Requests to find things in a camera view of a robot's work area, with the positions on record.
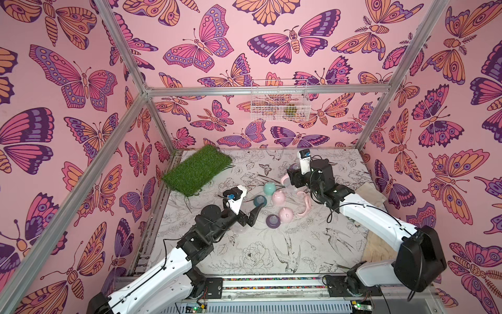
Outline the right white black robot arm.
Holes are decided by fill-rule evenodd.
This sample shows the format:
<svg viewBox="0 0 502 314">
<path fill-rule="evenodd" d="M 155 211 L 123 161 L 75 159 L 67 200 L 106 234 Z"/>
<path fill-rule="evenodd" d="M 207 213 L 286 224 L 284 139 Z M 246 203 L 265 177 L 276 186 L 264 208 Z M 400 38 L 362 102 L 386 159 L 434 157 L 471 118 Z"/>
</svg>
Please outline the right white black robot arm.
<svg viewBox="0 0 502 314">
<path fill-rule="evenodd" d="M 307 187 L 306 208 L 312 203 L 329 209 L 328 221 L 341 214 L 379 236 L 396 253 L 393 260 L 359 262 L 351 267 L 344 285 L 356 296 L 362 289 L 381 285 L 403 285 L 421 293 L 447 268 L 438 233 L 430 226 L 417 227 L 371 205 L 353 189 L 336 183 L 327 159 L 312 158 L 308 149 L 298 153 L 282 182 L 295 188 Z"/>
</svg>

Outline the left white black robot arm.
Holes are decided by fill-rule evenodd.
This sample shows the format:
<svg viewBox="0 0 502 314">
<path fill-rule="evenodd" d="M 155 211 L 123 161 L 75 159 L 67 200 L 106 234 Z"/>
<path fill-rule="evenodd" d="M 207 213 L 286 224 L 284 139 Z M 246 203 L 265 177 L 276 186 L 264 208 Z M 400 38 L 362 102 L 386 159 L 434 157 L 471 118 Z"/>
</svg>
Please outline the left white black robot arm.
<svg viewBox="0 0 502 314">
<path fill-rule="evenodd" d="M 206 277 L 197 265 L 214 250 L 214 244 L 235 224 L 254 226 L 264 204 L 249 214 L 217 205 L 205 206 L 195 224 L 163 260 L 135 281 L 109 296 L 95 295 L 87 313 L 154 313 L 182 299 L 204 293 Z"/>
</svg>

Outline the clear baby bottle body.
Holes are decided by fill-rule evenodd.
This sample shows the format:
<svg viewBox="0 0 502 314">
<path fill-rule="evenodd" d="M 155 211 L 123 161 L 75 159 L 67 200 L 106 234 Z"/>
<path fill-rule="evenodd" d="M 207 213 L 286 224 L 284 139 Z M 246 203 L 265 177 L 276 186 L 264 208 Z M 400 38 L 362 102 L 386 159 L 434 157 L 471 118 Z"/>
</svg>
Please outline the clear baby bottle body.
<svg viewBox="0 0 502 314">
<path fill-rule="evenodd" d="M 298 192 L 304 192 L 304 188 L 296 188 L 293 184 L 291 184 L 290 178 L 285 177 L 282 181 L 282 185 L 284 186 L 284 193 L 287 196 L 297 196 Z"/>
</svg>

